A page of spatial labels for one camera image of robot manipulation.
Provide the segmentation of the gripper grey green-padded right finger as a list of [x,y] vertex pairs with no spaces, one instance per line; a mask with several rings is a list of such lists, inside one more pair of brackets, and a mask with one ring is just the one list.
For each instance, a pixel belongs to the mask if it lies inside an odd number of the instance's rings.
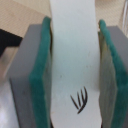
[[128,128],[128,38],[99,21],[101,128]]

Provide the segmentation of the gripper grey green-padded left finger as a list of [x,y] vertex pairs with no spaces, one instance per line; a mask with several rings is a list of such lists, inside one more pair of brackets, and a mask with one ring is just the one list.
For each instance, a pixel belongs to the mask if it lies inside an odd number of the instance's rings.
[[50,22],[29,26],[7,73],[20,128],[51,127]]

